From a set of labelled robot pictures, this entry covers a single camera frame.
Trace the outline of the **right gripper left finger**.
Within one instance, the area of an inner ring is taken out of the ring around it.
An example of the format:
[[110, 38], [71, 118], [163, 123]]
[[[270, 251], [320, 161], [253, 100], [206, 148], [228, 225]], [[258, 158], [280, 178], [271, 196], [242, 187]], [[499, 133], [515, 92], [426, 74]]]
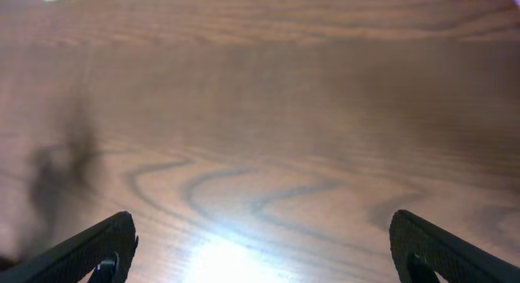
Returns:
[[1, 272], [10, 283], [124, 283], [138, 245], [132, 215], [121, 211], [57, 246]]

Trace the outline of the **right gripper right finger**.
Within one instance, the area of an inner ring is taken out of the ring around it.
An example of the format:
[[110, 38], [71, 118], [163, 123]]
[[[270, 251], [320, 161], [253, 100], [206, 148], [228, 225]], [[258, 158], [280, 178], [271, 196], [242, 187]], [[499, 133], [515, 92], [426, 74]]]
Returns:
[[518, 283], [519, 268], [410, 211], [396, 211], [390, 249], [400, 282]]

